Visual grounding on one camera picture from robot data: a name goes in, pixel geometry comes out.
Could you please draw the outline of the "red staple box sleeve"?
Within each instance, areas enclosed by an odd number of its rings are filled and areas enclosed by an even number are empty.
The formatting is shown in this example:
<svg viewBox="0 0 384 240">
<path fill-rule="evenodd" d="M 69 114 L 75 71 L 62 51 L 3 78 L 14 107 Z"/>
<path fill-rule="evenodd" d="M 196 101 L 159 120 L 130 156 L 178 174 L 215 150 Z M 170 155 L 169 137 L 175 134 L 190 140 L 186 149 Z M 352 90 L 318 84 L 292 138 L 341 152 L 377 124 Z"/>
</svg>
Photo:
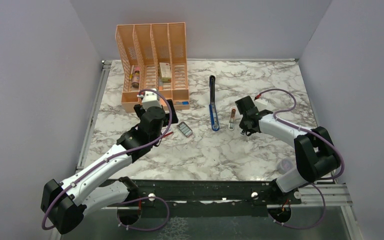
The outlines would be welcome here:
<svg viewBox="0 0 384 240">
<path fill-rule="evenodd" d="M 174 133 L 173 131 L 171 131 L 169 133 L 166 133 L 166 134 L 163 135 L 163 138 L 168 137 L 168 136 L 172 135 L 173 133 Z"/>
</svg>

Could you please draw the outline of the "staple tray with staples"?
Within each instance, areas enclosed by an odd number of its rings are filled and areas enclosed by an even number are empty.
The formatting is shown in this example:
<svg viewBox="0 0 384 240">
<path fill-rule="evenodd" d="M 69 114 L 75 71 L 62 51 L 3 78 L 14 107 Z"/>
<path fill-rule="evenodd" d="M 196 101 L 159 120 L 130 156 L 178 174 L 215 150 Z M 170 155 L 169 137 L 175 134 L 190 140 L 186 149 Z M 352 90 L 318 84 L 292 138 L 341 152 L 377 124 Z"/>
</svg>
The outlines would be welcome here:
<svg viewBox="0 0 384 240">
<path fill-rule="evenodd" d="M 192 129 L 184 121 L 180 122 L 177 127 L 186 138 L 193 135 Z"/>
</svg>

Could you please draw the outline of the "pink eraser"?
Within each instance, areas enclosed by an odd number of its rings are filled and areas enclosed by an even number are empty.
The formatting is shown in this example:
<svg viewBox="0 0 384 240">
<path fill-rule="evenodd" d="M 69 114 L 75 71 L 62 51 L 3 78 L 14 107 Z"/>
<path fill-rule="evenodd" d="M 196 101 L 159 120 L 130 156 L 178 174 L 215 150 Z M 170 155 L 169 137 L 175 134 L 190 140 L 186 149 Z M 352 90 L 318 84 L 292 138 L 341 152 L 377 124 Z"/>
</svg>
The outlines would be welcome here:
<svg viewBox="0 0 384 240">
<path fill-rule="evenodd" d="M 235 129 L 235 118 L 236 118 L 236 109 L 232 108 L 230 112 L 229 122 L 228 122 L 228 129 L 231 131 Z"/>
</svg>

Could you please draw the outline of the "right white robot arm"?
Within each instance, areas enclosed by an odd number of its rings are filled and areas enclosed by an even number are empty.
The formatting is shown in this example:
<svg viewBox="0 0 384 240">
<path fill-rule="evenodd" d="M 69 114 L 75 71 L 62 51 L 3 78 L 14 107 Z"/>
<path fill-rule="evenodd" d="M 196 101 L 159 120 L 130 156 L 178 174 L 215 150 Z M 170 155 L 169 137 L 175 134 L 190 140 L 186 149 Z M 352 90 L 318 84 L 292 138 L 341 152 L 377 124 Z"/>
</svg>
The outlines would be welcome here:
<svg viewBox="0 0 384 240">
<path fill-rule="evenodd" d="M 299 127 L 276 118 L 272 111 L 258 110 L 250 96 L 235 101 L 235 105 L 242 116 L 239 127 L 243 135 L 270 135 L 294 148 L 296 166 L 269 184 L 268 196 L 272 202 L 282 203 L 292 190 L 341 167 L 341 159 L 325 128 Z"/>
</svg>

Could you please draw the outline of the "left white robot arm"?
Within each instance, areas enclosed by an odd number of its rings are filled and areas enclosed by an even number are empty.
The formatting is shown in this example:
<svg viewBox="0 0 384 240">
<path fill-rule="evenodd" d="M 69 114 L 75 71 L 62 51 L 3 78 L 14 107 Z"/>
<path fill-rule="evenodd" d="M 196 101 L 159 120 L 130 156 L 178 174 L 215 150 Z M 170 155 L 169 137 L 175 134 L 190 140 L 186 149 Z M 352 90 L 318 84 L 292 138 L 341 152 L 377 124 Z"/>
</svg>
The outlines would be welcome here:
<svg viewBox="0 0 384 240">
<path fill-rule="evenodd" d="M 157 147 L 171 125 L 179 122 L 173 101 L 159 91 L 143 89 L 138 97 L 141 98 L 141 103 L 135 105 L 138 124 L 85 169 L 62 181 L 51 179 L 44 185 L 40 204 L 44 212 L 43 230 L 56 229 L 63 235 L 75 229 L 91 212 L 115 203 L 127 206 L 135 203 L 134 188 L 124 183 L 103 188 L 100 185 Z"/>
</svg>

